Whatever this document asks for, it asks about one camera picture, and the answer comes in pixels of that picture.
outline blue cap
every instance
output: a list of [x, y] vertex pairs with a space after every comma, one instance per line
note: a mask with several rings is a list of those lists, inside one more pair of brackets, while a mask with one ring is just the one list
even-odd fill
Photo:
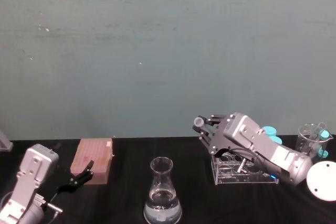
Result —
[[282, 140], [281, 138], [277, 137], [277, 136], [269, 136], [270, 139], [272, 139], [274, 142], [276, 142], [277, 144], [282, 144]]
[[320, 133], [319, 138], [320, 138], [320, 140], [327, 140], [329, 138], [329, 132], [327, 130], [323, 130]]
[[328, 157], [328, 152], [327, 151], [324, 151], [323, 152], [323, 156], [322, 156], [322, 152], [323, 152], [323, 150], [322, 150], [322, 148], [320, 148], [319, 149], [319, 153], [318, 153], [318, 155], [319, 155], [319, 157], [322, 157], [322, 158], [326, 158], [326, 157]]
[[262, 128], [265, 130], [265, 133], [268, 136], [276, 136], [277, 135], [277, 130], [272, 126], [264, 126]]

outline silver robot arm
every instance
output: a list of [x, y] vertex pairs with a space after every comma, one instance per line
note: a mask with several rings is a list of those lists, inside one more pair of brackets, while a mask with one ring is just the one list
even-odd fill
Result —
[[[52, 173], [57, 162], [58, 154], [40, 144], [26, 151], [16, 175], [13, 194], [0, 212], [0, 224], [35, 224], [42, 220], [44, 212], [41, 205], [46, 202], [36, 191]], [[56, 213], [62, 213], [62, 209], [47, 205]]]
[[238, 172], [244, 172], [248, 159], [260, 170], [297, 185], [312, 167], [310, 157], [273, 142], [256, 122], [240, 113], [212, 115], [209, 119], [199, 116], [193, 129], [200, 133], [199, 139], [211, 155], [233, 152], [243, 157]]

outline black table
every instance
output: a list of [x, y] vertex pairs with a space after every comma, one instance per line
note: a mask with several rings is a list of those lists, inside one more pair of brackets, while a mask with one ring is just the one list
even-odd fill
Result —
[[[295, 136], [282, 136], [294, 147]], [[59, 165], [70, 167], [79, 140], [16, 141], [11, 153], [0, 153], [0, 196], [11, 191], [25, 150], [35, 143], [61, 146]], [[328, 145], [328, 159], [336, 161], [336, 143]], [[336, 203], [314, 198], [302, 184], [217, 185], [210, 156], [196, 137], [136, 138], [113, 142], [115, 157], [107, 185], [89, 185], [74, 194], [61, 194], [53, 203], [64, 214], [53, 223], [145, 223], [144, 202], [152, 181], [149, 163], [157, 156], [174, 162], [172, 181], [183, 208], [179, 223], [336, 223]], [[50, 219], [46, 213], [43, 223]]]

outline glass beaker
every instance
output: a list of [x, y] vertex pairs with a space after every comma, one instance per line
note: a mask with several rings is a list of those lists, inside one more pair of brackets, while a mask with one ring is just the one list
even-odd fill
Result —
[[173, 161], [167, 157], [156, 157], [151, 162], [154, 177], [143, 209], [149, 224], [175, 224], [181, 218], [182, 208], [170, 179], [172, 168]]
[[326, 150], [328, 142], [333, 139], [327, 130], [316, 134], [317, 128], [318, 126], [313, 123], [301, 125], [299, 127], [298, 140], [295, 148], [296, 151], [309, 156], [313, 163], [321, 159], [321, 156], [318, 155], [319, 151], [323, 153]]

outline erlenmeyer flask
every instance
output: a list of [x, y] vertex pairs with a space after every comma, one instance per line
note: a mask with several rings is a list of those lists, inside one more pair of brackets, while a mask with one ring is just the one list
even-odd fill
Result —
[[173, 161], [167, 157], [157, 157], [151, 162], [154, 178], [143, 209], [149, 224], [175, 224], [181, 218], [182, 208], [170, 179], [172, 168]]

